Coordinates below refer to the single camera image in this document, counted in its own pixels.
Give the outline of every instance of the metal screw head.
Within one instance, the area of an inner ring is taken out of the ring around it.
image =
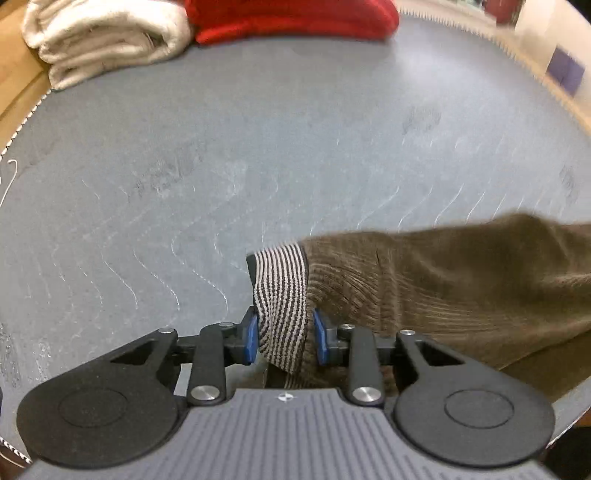
[[[198,385],[191,390],[191,396],[195,400],[211,401],[220,396],[220,391],[213,385]]]
[[[358,387],[353,390],[353,396],[359,401],[370,403],[379,400],[382,393],[374,387]]]

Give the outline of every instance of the white thread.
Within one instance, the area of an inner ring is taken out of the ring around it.
[[[524,200],[525,200],[525,195],[523,195],[523,197],[521,197],[521,201],[519,202],[519,206],[517,207],[518,212],[519,212],[519,209],[521,208],[521,205],[523,205]]]
[[[0,199],[0,208],[2,208],[2,204],[4,203],[4,199],[6,198],[8,190],[10,190],[10,186],[12,185],[12,182],[16,178],[17,172],[18,172],[18,162],[13,158],[11,160],[8,160],[8,164],[10,165],[11,163],[14,163],[14,175],[12,175],[12,178],[11,178],[10,182],[8,183],[8,187],[6,187],[6,190],[4,191],[4,195],[2,195],[2,199]]]
[[[99,313],[96,314],[95,319],[94,319],[94,321],[97,321],[99,319],[99,317],[100,317],[100,314],[103,312],[103,295],[100,292],[100,290],[98,289],[98,287],[95,285],[95,283],[89,278],[89,276],[86,274],[86,272],[80,266],[80,264],[78,265],[78,268],[82,271],[82,273],[84,274],[84,276],[86,277],[86,279],[90,282],[90,284],[93,286],[93,288],[99,294],[100,310],[99,310]]]
[[[401,219],[400,219],[400,221],[398,222],[398,227],[396,228],[396,231],[397,231],[397,232],[399,232],[399,231],[400,231],[400,225],[402,225],[402,222],[404,221],[404,219],[405,219],[405,218],[406,218],[408,215],[410,215],[411,213],[413,213],[413,212],[414,212],[414,211],[415,211],[417,208],[419,208],[419,207],[420,207],[420,206],[423,204],[423,202],[424,202],[425,200],[427,200],[427,199],[428,199],[428,198],[431,196],[431,192],[433,191],[433,187],[434,187],[434,186],[435,186],[435,185],[431,185],[431,189],[429,190],[429,193],[427,193],[427,195],[426,195],[426,196],[424,196],[424,197],[421,199],[421,201],[420,201],[419,203],[417,203],[417,204],[416,204],[416,205],[415,205],[413,208],[411,208],[410,210],[408,210],[408,211],[407,211],[407,212],[406,212],[406,213],[405,213],[405,214],[402,216],[402,218],[401,218]]]
[[[10,445],[10,443],[8,443],[3,437],[0,437],[0,442],[2,442],[2,444],[8,449],[10,450],[12,453],[14,453],[15,455],[19,456],[22,460],[25,460],[26,463],[28,463],[29,465],[32,464],[32,461],[30,461],[26,455],[24,455],[23,453],[19,452],[16,448],[14,448],[12,445]]]
[[[446,210],[447,210],[449,207],[451,207],[451,206],[452,206],[452,203],[453,203],[453,202],[455,202],[455,201],[457,200],[457,198],[460,196],[460,194],[461,194],[461,192],[462,192],[462,189],[463,189],[463,188],[464,188],[464,184],[462,183],[462,186],[461,186],[461,187],[460,187],[460,189],[457,191],[457,193],[456,193],[455,197],[454,197],[454,198],[452,198],[452,199],[450,200],[450,202],[449,202],[449,203],[446,205],[446,207],[445,207],[445,208],[444,208],[444,209],[443,209],[441,212],[439,212],[439,214],[438,214],[438,215],[435,217],[435,222],[433,223],[433,226],[437,225],[437,222],[438,222],[438,221],[439,221],[439,219],[441,218],[441,215],[443,215],[443,214],[446,212]]]
[[[484,192],[482,192],[482,195],[480,196],[480,198],[478,199],[478,201],[476,202],[474,207],[472,207],[472,210],[470,210],[470,212],[468,213],[468,216],[466,217],[466,220],[464,221],[464,223],[468,223],[468,220],[470,220],[470,215],[472,214],[472,212],[474,212],[474,210],[476,210],[476,207],[478,207],[478,204],[482,201],[482,199],[484,198],[484,195],[486,195],[486,191],[488,190],[488,187],[491,185],[491,180],[492,180],[492,176],[489,177],[488,183],[486,184],[486,187],[484,188]]]
[[[2,150],[2,152],[0,153],[0,161],[2,161],[2,158],[4,157],[4,155],[6,155],[8,153],[8,148],[12,145],[12,141],[14,139],[16,139],[16,137],[18,136],[18,133],[22,130],[22,126],[24,124],[27,123],[27,121],[33,116],[33,113],[35,111],[37,111],[37,107],[39,105],[41,105],[41,103],[43,102],[43,100],[45,100],[47,98],[47,95],[49,95],[51,93],[51,89],[49,89],[46,93],[44,93],[43,95],[41,95],[41,99],[33,106],[33,108],[31,109],[31,111],[27,114],[27,116],[25,118],[22,119],[21,124],[17,127],[16,131],[12,134],[12,136],[10,137],[10,140],[8,141],[8,143],[6,144],[6,147]]]
[[[165,281],[163,281],[158,275],[156,275],[154,272],[152,272],[151,270],[148,269],[148,267],[145,266],[145,264],[138,258],[137,254],[135,253],[135,249],[133,249],[134,252],[134,257],[135,259],[139,262],[139,264],[144,268],[145,271],[147,271],[150,275],[152,275],[156,280],[158,280],[165,288],[167,288],[169,290],[169,292],[171,294],[173,294],[174,299],[177,301],[177,312],[180,311],[181,309],[181,304],[178,302],[178,297],[176,292],[170,288]]]
[[[390,197],[388,197],[387,199],[385,199],[382,203],[380,203],[376,208],[374,208],[371,212],[369,212],[367,215],[365,215],[364,217],[362,217],[362,219],[357,223],[357,227],[355,227],[355,230],[359,230],[359,227],[361,226],[361,224],[366,221],[369,217],[371,217],[375,212],[377,212],[378,210],[380,210],[382,207],[384,207],[387,203],[391,202],[394,197],[398,194],[398,192],[400,191],[400,185],[398,185],[398,188],[396,189],[396,192],[394,192],[392,195],[390,195]]]
[[[103,259],[103,263],[107,266],[107,268],[109,270],[111,270],[115,275],[117,275],[117,277],[121,280],[121,283],[123,285],[125,285],[127,287],[127,289],[131,292],[131,294],[134,296],[134,302],[135,302],[135,309],[138,310],[139,309],[139,304],[138,304],[138,297],[136,296],[134,289],[131,288],[129,286],[129,284],[123,279],[123,277],[121,275],[119,275],[114,269],[113,267],[111,267],[108,263],[107,260],[105,260],[105,256],[103,255],[103,252],[100,251],[100,257]]]
[[[493,217],[493,218],[494,218],[494,217],[496,217],[496,214],[498,213],[498,211],[499,211],[499,208],[501,208],[501,205],[503,205],[503,202],[505,201],[505,198],[506,198],[506,197],[507,197],[507,194],[505,193],[505,194],[503,195],[503,198],[502,198],[502,199],[501,199],[501,201],[499,202],[499,205],[497,206],[497,208],[496,208],[496,210],[495,210],[495,213],[493,213],[493,214],[492,214],[492,217]]]

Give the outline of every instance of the red folded cloth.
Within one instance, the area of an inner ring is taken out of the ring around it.
[[[400,21],[391,0],[186,0],[185,8],[200,44],[277,34],[384,40]]]

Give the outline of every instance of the white wall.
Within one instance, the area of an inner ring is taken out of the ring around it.
[[[591,24],[566,0],[526,0],[515,34],[521,46],[544,69],[556,46],[585,67],[574,99],[591,115]]]

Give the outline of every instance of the logo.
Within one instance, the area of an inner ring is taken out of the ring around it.
[[[289,392],[283,392],[277,398],[279,400],[281,400],[283,403],[287,403],[287,402],[290,402],[291,400],[293,400],[295,397]]]

